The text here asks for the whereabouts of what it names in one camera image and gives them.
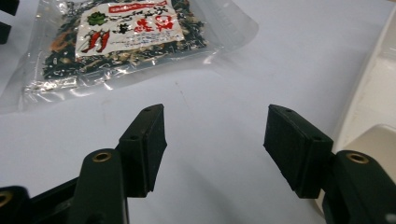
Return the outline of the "clear packet of dried vegetables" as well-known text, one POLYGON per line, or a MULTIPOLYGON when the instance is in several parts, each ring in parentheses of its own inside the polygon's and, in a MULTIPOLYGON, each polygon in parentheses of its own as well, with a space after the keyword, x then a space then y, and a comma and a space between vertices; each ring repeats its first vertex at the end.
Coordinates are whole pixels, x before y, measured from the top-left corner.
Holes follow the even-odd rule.
POLYGON ((39 0, 28 49, 0 113, 130 85, 166 63, 205 63, 259 25, 233 0, 39 0))

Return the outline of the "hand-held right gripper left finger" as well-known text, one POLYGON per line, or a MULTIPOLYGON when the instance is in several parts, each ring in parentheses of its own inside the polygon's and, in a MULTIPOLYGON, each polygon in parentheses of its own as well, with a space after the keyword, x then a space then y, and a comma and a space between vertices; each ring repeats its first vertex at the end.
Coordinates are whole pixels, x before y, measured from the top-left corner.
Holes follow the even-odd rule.
POLYGON ((87 155, 82 163, 67 224, 129 224, 128 200, 154 190, 167 147, 164 106, 144 108, 113 149, 87 155))

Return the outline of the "white plastic tray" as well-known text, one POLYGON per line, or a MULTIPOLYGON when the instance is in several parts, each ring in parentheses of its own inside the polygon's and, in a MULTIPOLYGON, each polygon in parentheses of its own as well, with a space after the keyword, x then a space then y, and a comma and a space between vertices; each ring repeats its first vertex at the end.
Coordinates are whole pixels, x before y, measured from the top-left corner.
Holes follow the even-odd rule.
POLYGON ((332 151, 364 153, 396 183, 396 3, 391 6, 332 134, 332 151))

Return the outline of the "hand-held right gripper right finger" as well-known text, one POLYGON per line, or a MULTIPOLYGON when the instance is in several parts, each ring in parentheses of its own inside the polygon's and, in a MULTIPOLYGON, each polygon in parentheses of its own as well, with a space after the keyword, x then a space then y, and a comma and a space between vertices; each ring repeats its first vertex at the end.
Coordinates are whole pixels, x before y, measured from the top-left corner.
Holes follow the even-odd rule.
POLYGON ((333 140, 292 109, 269 105, 263 146, 301 199, 322 197, 327 224, 396 224, 396 183, 374 158, 332 153, 333 140))

